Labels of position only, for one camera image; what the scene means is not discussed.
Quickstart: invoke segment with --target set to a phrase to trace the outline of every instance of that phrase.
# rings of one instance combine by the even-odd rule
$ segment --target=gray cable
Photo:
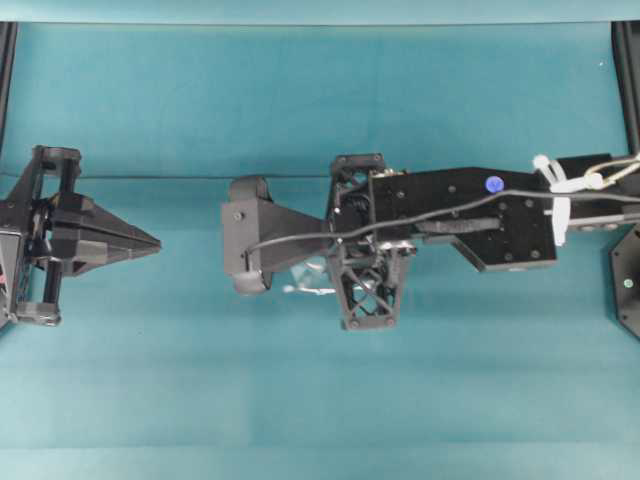
[[[590,201],[590,200],[612,200],[615,202],[625,203],[640,203],[640,198],[631,197],[629,195],[617,195],[615,193],[549,193],[549,192],[536,192],[533,190],[518,190],[509,189],[497,192],[478,200],[463,203],[455,207],[441,208],[439,210],[433,210],[431,212],[422,213],[413,217],[399,218],[397,220],[386,220],[384,222],[376,222],[364,227],[356,228],[355,230],[349,230],[347,232],[317,232],[317,233],[300,233],[297,235],[287,235],[285,237],[272,238],[271,240],[265,240],[258,242],[255,245],[247,249],[247,254],[260,250],[266,247],[272,247],[273,245],[279,245],[281,243],[296,242],[300,240],[338,240],[359,237],[365,233],[380,230],[382,228],[402,227],[404,225],[411,225],[414,223],[422,222],[433,217],[440,217],[442,215],[449,215],[453,212],[461,212],[464,210],[472,210],[487,203],[496,201],[501,197],[514,196],[514,197],[529,197],[529,198],[570,198],[577,201]]]

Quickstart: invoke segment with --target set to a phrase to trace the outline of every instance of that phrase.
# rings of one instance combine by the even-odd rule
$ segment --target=white clip
[[[542,172],[549,182],[549,190],[553,193],[573,193],[586,188],[594,188],[602,183],[600,174],[567,179],[562,165],[557,160],[549,160],[546,155],[536,155],[533,165]],[[567,230],[571,218],[571,199],[554,198],[551,209],[551,224],[556,246],[561,247],[567,240]]]

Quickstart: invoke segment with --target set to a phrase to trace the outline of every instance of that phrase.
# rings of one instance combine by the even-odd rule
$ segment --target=mounting plate
[[[640,337],[640,226],[635,225],[611,250],[618,320]]]

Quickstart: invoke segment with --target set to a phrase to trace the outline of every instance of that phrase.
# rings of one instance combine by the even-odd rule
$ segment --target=blue knob
[[[496,175],[491,175],[484,182],[484,188],[489,193],[498,193],[504,190],[504,180]]]

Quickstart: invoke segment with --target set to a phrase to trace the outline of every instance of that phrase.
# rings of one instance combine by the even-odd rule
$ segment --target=teal background
[[[623,153],[609,34],[21,25],[2,186],[35,143],[81,148],[77,190],[164,249],[65,281],[60,327],[0,333],[1,478],[637,478],[622,232],[526,273],[422,248],[398,327],[347,334],[286,274],[234,294],[219,225],[225,177],[255,172],[321,216],[342,152],[523,171]]]
[[[3,20],[191,25],[438,25],[633,20],[636,0],[3,0]]]

